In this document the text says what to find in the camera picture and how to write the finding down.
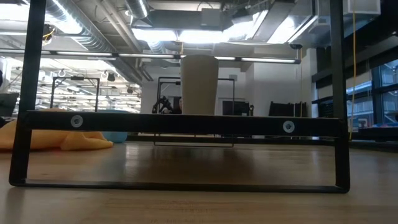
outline blue object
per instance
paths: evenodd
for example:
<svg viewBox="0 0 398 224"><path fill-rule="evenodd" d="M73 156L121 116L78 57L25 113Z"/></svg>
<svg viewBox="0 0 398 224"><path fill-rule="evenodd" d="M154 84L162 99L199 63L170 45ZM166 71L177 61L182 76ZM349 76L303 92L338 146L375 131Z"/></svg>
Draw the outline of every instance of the blue object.
<svg viewBox="0 0 398 224"><path fill-rule="evenodd" d="M99 113L129 113L123 110L98 110ZM117 132L117 131L103 131L102 134L106 140L113 143L124 143L127 139L127 132Z"/></svg>

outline yellow cloth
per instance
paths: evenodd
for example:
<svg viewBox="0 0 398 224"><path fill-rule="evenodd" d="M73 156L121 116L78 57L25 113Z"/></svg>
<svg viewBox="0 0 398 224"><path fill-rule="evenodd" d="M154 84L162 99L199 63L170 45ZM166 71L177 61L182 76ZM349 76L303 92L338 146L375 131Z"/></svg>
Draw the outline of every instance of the yellow cloth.
<svg viewBox="0 0 398 224"><path fill-rule="evenodd" d="M47 111L62 111L60 109L49 109ZM0 129L0 151L11 150L14 145L17 121L12 121ZM113 142L107 141L101 132L81 131L54 131L33 130L30 149L61 150L94 150L106 149L113 146Z"/></svg>

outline wall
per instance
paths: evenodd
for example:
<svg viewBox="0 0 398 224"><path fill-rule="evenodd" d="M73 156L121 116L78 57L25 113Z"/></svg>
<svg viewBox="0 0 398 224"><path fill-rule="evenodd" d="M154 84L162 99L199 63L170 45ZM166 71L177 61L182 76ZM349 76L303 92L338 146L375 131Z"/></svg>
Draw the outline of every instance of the wall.
<svg viewBox="0 0 398 224"><path fill-rule="evenodd" d="M307 111L311 116L311 101L315 91L311 83L311 74L316 70L316 63L312 63L314 60L315 50L309 49L301 65L254 63L246 72L245 88L246 98L254 105L254 115L268 116L272 101L303 101L307 102Z"/></svg>
<svg viewBox="0 0 398 224"><path fill-rule="evenodd" d="M157 83L159 77L179 77L178 67L169 67L166 69L150 67L147 69L149 74L155 80L153 82L144 82L142 84L142 98L141 98L141 113L152 113L152 107L156 102L157 98ZM240 72L240 68L220 68L219 78L229 78L229 75L238 75L238 80L235 82L235 100L245 100L245 73ZM217 100L215 114L222 114L222 101L232 100L233 84L229 81L219 81L217 88ZM181 88L176 85L167 84L162 85L162 96L168 97L172 102L173 96L181 96Z"/></svg>

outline yellow cable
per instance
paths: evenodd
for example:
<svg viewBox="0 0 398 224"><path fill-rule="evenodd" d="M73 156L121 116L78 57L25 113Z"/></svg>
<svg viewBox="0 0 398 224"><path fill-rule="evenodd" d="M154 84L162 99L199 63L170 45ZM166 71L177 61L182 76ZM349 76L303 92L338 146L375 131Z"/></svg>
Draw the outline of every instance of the yellow cable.
<svg viewBox="0 0 398 224"><path fill-rule="evenodd" d="M300 49L300 61L303 60L303 48ZM303 117L303 67L300 64L300 117Z"/></svg>
<svg viewBox="0 0 398 224"><path fill-rule="evenodd" d="M43 37L48 37L49 35L53 34L54 32L55 32L55 28L54 28L54 29L52 29L52 31L51 31L49 34L45 34L45 35L43 35Z"/></svg>
<svg viewBox="0 0 398 224"><path fill-rule="evenodd" d="M353 1L353 29L354 29L354 87L353 87L353 102L351 106L351 129L349 131L349 140L353 139L353 129L354 129L354 103L355 103L355 85L356 85L356 16L355 16L355 0Z"/></svg>

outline metal shelving rack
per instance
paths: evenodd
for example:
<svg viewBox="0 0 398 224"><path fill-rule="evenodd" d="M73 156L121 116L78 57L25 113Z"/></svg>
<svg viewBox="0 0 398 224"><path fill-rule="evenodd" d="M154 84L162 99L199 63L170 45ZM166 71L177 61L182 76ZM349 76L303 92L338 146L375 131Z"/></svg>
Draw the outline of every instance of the metal shelving rack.
<svg viewBox="0 0 398 224"><path fill-rule="evenodd" d="M335 118L267 118L242 116L170 116L162 114L113 114L34 111L46 0L30 2L19 117L9 182L20 187L89 189L200 190L235 192L347 193L350 188L343 76L343 1L330 1L331 61ZM130 131L148 133L231 134L271 136L327 136L335 139L336 181L331 186L164 184L142 182L68 182L27 179L30 138L33 129L71 131Z"/></svg>

